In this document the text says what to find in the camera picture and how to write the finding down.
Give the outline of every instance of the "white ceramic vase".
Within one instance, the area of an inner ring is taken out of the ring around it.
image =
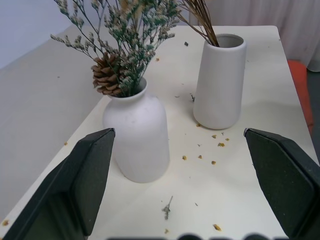
[[[115,129],[112,156],[121,172],[136,183],[160,178],[169,165],[167,116],[163,104],[148,94],[147,81],[130,97],[110,97],[103,126]]]
[[[234,34],[218,34],[220,47],[204,42],[193,115],[210,129],[234,125],[241,113],[247,44]]]

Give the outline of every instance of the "red object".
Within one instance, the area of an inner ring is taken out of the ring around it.
[[[298,94],[303,115],[311,135],[314,126],[314,119],[310,105],[309,92],[307,87],[307,68],[302,63],[294,60],[288,60],[290,72]]]

